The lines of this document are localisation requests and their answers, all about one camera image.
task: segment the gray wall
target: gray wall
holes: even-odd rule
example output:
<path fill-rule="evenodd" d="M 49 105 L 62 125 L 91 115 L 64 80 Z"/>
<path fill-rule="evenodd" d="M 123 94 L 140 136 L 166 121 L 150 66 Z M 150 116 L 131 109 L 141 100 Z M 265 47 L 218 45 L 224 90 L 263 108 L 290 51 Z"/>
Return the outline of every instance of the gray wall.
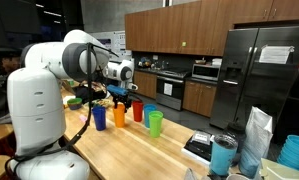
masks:
<path fill-rule="evenodd" d="M 196 0 L 173 0 L 182 4 Z M 81 0 L 84 30 L 88 33 L 123 31 L 128 13 L 162 7 L 163 0 Z"/>

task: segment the cabinet handle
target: cabinet handle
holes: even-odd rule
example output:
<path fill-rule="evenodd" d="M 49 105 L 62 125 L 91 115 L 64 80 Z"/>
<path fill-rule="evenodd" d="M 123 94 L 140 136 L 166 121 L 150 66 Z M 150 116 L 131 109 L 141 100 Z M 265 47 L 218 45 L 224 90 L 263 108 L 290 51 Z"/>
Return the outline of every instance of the cabinet handle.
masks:
<path fill-rule="evenodd" d="M 263 17 L 262 19 L 264 19 L 266 17 L 266 14 L 267 14 L 267 9 L 265 9 L 265 11 L 263 12 Z"/>
<path fill-rule="evenodd" d="M 275 18 L 276 12 L 277 12 L 277 9 L 275 9 L 275 11 L 273 11 L 272 19 Z"/>

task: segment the red cup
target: red cup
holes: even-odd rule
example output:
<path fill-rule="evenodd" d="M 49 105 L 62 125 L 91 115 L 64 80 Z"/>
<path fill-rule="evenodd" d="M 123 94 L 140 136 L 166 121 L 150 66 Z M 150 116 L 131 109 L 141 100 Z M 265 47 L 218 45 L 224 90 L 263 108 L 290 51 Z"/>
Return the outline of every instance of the red cup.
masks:
<path fill-rule="evenodd" d="M 132 108 L 133 108 L 133 119 L 136 122 L 141 122 L 142 121 L 142 110 L 143 110 L 142 101 L 133 101 Z"/>

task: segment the refrigerator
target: refrigerator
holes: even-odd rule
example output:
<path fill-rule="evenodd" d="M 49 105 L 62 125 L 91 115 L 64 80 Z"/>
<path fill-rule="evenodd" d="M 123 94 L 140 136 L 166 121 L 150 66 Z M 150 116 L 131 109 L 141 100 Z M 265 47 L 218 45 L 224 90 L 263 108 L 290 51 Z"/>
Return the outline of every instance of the refrigerator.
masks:
<path fill-rule="evenodd" d="M 251 107 L 275 127 L 299 67 L 299 26 L 228 32 L 210 124 L 246 125 Z"/>

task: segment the microwave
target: microwave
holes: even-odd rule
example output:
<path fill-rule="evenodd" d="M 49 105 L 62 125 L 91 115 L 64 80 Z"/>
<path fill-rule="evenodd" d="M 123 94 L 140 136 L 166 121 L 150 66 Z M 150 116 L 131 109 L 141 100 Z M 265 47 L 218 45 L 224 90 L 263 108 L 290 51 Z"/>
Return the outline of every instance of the microwave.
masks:
<path fill-rule="evenodd" d="M 192 77 L 218 81 L 220 66 L 194 64 L 192 67 Z"/>

